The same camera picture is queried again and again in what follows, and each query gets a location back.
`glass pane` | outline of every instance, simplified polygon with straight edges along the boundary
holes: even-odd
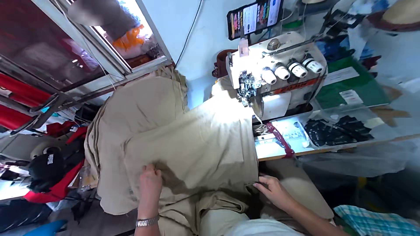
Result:
[[[98,62],[32,1],[2,1],[0,21],[0,54],[58,90],[105,75]]]
[[[135,0],[118,0],[122,12],[117,21],[95,27],[132,67],[164,56]]]

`blue checkered cloth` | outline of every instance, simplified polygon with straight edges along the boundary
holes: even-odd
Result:
[[[341,205],[334,211],[361,236],[417,235],[420,228],[397,214],[383,214]]]

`khaki cloth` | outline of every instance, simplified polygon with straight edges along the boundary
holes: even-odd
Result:
[[[162,171],[163,235],[197,235],[209,209],[243,213],[245,203],[217,190],[246,195],[245,185],[258,178],[251,110],[225,92],[186,112],[180,82],[166,69],[118,88],[85,141],[107,213],[137,208],[143,165],[153,162]]]

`wristwatch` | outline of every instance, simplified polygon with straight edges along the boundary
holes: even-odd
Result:
[[[158,220],[159,220],[159,215],[150,219],[146,219],[146,220],[137,219],[136,227],[151,226],[151,225],[156,224]]]

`green folder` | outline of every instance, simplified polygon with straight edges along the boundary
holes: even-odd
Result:
[[[359,76],[323,86],[316,96],[316,100],[323,109],[347,104],[340,92],[348,90],[354,90],[366,107],[390,103],[389,98],[375,78],[351,56],[328,63],[328,73],[348,67],[353,67]]]

